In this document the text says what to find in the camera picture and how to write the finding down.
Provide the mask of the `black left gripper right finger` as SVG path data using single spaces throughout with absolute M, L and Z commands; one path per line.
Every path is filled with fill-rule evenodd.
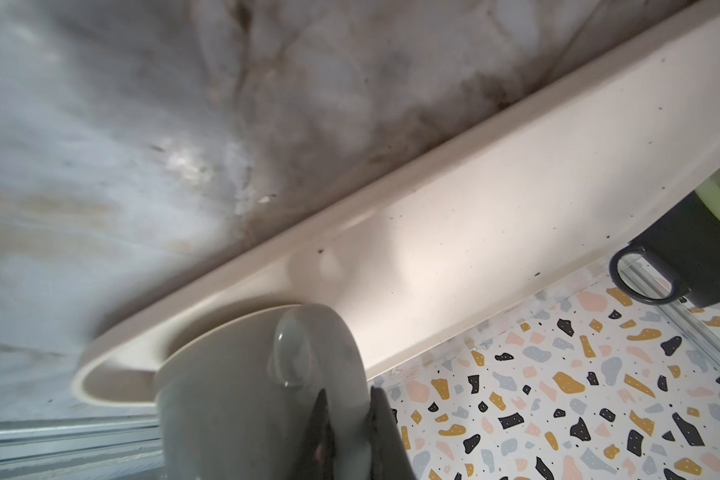
M 373 480 L 415 480 L 397 423 L 386 394 L 381 388 L 370 388 L 368 414 L 371 444 L 371 478 Z

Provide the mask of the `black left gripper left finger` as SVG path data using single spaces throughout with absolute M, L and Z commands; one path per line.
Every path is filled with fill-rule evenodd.
M 335 433 L 330 423 L 327 393 L 322 389 L 309 416 L 293 478 L 332 480 L 335 457 Z

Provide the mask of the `grey mug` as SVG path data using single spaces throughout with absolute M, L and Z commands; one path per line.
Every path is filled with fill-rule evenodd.
M 154 380 L 170 479 L 287 479 L 327 400 L 337 479 L 368 479 L 370 392 L 345 321 L 324 305 L 274 307 L 201 335 Z

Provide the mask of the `black mug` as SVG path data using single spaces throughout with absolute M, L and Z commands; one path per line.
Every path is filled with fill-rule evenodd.
M 643 295 L 618 273 L 627 255 L 639 255 L 670 283 L 665 297 Z M 720 220 L 692 192 L 630 243 L 609 262 L 616 287 L 647 305 L 666 305 L 686 298 L 704 308 L 720 303 Z

